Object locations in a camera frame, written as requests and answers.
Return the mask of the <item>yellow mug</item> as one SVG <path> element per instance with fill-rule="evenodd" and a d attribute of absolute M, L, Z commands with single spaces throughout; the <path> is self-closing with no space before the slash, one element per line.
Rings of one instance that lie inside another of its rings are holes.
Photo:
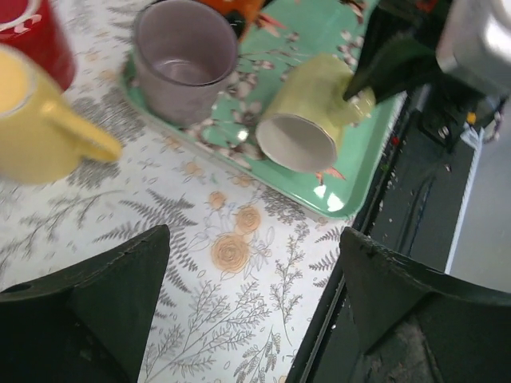
<path fill-rule="evenodd" d="M 112 163 L 121 153 L 120 141 L 76 114 L 46 71 L 1 45 L 1 177 L 46 184 L 83 159 Z"/>

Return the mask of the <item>lime green mug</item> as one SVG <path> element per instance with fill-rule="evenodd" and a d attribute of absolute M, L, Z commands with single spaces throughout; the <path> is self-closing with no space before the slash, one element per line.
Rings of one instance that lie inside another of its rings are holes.
<path fill-rule="evenodd" d="M 256 127 L 261 151 L 295 172 L 322 172 L 334 165 L 344 128 L 363 121 L 376 105 L 369 89 L 343 99 L 352 77 L 347 64 L 331 53 L 296 66 Z"/>

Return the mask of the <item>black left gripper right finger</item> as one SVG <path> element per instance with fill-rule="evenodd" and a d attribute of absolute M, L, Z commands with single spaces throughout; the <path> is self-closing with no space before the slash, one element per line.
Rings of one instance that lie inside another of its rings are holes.
<path fill-rule="evenodd" d="M 358 355 L 349 382 L 508 382 L 510 295 L 352 228 L 340 240 Z"/>

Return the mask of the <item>red mug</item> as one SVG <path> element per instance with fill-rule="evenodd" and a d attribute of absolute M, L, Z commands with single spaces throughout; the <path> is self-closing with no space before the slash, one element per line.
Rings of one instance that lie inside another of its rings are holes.
<path fill-rule="evenodd" d="M 50 1 L 1 1 L 1 43 L 31 58 L 62 90 L 73 83 L 74 55 Z"/>

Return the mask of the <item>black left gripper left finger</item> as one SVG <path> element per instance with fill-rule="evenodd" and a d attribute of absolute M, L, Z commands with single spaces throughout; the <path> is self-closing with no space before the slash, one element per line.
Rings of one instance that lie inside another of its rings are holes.
<path fill-rule="evenodd" d="M 1 292 L 3 382 L 135 382 L 168 264 L 170 232 Z"/>

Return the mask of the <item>orange mug black handle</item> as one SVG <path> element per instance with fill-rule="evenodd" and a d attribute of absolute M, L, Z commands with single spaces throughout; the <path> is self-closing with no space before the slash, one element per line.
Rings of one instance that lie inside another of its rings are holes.
<path fill-rule="evenodd" d="M 264 0 L 200 0 L 200 2 L 224 16 L 239 41 L 256 21 L 265 4 Z"/>

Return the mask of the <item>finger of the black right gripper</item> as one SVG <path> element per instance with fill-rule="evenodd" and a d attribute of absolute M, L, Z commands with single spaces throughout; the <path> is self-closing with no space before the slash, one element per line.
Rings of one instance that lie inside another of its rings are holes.
<path fill-rule="evenodd" d="M 369 89 L 376 102 L 417 88 L 439 74 L 431 45 L 430 11 L 436 2 L 379 1 L 372 10 L 345 101 Z"/>

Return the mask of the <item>lilac mug black handle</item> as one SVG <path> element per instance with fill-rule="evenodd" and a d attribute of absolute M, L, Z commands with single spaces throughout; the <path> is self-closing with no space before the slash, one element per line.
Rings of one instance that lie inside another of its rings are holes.
<path fill-rule="evenodd" d="M 133 25 L 133 60 L 149 110 L 177 126 L 212 115 L 238 59 L 228 21 L 197 1 L 159 1 Z"/>

